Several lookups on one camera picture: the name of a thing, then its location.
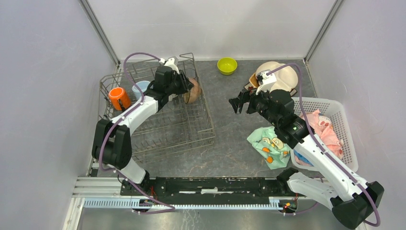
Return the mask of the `beige brown-rimmed bowl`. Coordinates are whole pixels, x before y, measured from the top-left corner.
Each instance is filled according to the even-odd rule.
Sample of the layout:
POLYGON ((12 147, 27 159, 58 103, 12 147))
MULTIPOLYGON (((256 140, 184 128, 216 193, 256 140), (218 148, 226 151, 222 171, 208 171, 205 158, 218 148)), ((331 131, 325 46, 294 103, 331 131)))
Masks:
POLYGON ((195 102, 201 94, 201 87, 199 83, 193 78, 189 78, 189 81, 193 84, 193 87, 189 92, 183 94, 183 99, 186 104, 195 102))

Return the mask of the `lime green bowl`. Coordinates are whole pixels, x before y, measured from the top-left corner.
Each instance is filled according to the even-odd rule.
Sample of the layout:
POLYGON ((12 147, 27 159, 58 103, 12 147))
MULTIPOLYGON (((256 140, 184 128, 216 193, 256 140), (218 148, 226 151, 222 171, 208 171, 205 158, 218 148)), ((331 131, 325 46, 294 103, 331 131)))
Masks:
POLYGON ((226 76, 233 74, 237 67, 237 61, 231 57, 223 57, 217 62, 219 72, 226 76))

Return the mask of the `light blue mug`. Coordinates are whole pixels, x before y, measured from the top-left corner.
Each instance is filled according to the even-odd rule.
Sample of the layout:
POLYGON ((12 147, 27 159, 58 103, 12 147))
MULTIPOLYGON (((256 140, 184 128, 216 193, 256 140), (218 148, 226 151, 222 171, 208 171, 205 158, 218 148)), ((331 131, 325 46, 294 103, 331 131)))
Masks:
POLYGON ((139 100, 142 96, 141 93, 145 93, 145 91, 148 89, 148 86, 150 85, 150 81, 147 80, 142 80, 138 81, 136 83, 136 86, 132 86, 132 92, 134 93, 134 96, 137 100, 139 100))

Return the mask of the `orange mug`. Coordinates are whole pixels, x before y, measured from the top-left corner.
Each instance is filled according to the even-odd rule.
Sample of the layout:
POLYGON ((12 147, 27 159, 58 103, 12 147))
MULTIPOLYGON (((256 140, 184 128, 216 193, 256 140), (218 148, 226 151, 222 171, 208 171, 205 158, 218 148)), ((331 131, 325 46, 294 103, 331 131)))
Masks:
POLYGON ((109 99, 116 110, 125 111, 131 106, 131 100, 122 87, 116 87, 109 91, 109 99))

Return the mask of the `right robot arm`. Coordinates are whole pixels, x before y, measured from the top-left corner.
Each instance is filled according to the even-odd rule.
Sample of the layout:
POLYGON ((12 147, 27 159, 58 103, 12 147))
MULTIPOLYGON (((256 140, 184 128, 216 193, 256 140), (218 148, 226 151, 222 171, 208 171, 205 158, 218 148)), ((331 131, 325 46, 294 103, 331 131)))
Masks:
POLYGON ((289 168, 276 183, 281 195, 294 192, 311 198, 331 210, 349 229, 355 229, 363 222, 371 225, 367 221, 371 214, 376 218, 373 226, 381 224, 377 208, 383 197, 383 186, 377 181, 367 182, 332 153, 310 127, 307 118, 295 114, 295 102, 289 92, 242 90, 228 101, 236 114, 248 104, 247 114, 258 113, 274 125, 277 138, 302 154, 328 180, 325 184, 289 168))

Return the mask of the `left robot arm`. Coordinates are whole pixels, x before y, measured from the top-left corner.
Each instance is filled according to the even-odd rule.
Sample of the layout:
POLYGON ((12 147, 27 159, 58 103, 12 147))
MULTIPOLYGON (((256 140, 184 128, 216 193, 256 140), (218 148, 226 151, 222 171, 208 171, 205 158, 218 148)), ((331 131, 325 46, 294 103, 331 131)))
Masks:
POLYGON ((194 84, 182 70, 171 67, 159 67, 154 80, 149 84, 141 98, 119 116, 101 119, 95 129, 92 157, 109 170, 116 169, 131 180, 132 189, 138 195, 150 190, 149 175, 132 158, 131 135, 149 117, 159 112, 172 95, 190 92, 194 84))

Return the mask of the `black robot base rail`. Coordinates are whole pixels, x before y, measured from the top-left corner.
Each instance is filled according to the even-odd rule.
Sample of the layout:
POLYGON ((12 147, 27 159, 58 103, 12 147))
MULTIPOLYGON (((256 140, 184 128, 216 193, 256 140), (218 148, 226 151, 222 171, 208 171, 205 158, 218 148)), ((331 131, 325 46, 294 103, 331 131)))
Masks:
POLYGON ((156 177, 139 188, 149 196, 141 202, 144 206, 162 202, 172 206, 253 207, 280 198, 277 208, 293 213, 302 197, 281 180, 265 177, 156 177))

